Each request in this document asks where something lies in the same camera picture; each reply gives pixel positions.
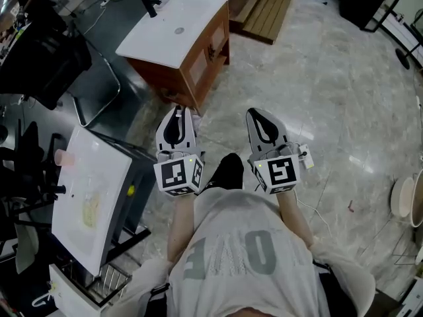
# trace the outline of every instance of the white cup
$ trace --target white cup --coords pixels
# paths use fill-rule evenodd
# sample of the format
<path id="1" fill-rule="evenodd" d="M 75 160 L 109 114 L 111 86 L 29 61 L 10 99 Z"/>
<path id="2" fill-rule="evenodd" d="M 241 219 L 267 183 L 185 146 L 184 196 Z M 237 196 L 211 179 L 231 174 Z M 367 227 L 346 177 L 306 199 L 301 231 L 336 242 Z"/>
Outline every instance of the white cup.
<path id="1" fill-rule="evenodd" d="M 54 153 L 54 163 L 56 166 L 73 166 L 75 163 L 75 155 L 58 149 Z"/>

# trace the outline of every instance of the black tripod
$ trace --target black tripod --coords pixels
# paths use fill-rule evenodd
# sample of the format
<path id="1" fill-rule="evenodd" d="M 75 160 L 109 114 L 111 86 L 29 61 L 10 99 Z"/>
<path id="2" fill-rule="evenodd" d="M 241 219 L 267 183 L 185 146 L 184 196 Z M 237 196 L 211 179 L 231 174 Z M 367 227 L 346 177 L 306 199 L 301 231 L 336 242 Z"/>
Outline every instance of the black tripod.
<path id="1" fill-rule="evenodd" d="M 404 54 L 402 50 L 397 48 L 395 50 L 395 54 L 397 55 L 399 61 L 404 66 L 405 69 L 410 69 L 410 63 L 408 62 L 407 57 L 410 56 L 410 54 L 417 49 L 417 47 L 420 46 L 420 43 L 418 43 L 412 50 L 410 50 L 407 54 Z"/>

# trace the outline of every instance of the faucet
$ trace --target faucet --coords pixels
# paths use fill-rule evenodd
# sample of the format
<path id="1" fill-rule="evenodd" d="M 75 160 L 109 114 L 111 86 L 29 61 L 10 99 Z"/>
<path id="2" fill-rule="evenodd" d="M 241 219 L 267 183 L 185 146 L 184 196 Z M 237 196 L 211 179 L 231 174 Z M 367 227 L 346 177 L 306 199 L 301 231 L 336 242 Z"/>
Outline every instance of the faucet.
<path id="1" fill-rule="evenodd" d="M 145 9 L 147 9 L 148 14 L 150 14 L 150 18 L 154 18 L 157 15 L 156 10 L 154 9 L 153 4 L 160 5 L 160 0 L 141 0 L 144 4 Z"/>

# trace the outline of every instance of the wire basket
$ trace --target wire basket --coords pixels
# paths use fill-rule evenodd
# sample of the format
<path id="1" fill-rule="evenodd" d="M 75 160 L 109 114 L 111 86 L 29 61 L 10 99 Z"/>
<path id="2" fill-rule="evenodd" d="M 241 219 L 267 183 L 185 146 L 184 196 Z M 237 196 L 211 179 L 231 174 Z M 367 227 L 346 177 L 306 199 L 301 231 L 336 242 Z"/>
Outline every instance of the wire basket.
<path id="1" fill-rule="evenodd" d="M 132 276 L 117 265 L 106 264 L 98 276 L 91 275 L 81 264 L 72 261 L 62 267 L 63 274 L 92 302 L 102 307 L 115 304 L 123 295 Z"/>

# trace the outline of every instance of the white sink basin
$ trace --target white sink basin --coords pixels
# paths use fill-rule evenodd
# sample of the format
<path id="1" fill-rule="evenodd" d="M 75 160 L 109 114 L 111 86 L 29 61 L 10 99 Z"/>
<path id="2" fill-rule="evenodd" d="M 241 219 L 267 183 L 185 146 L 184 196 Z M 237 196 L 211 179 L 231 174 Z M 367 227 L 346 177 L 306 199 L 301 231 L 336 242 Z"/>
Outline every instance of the white sink basin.
<path id="1" fill-rule="evenodd" d="M 162 0 L 157 16 L 146 13 L 116 53 L 179 68 L 198 36 L 227 0 Z"/>
<path id="2" fill-rule="evenodd" d="M 60 170 L 58 184 L 66 187 L 66 194 L 58 194 L 54 203 L 52 232 L 96 276 L 108 252 L 106 241 L 132 160 L 79 126 L 66 151 L 75 163 Z"/>

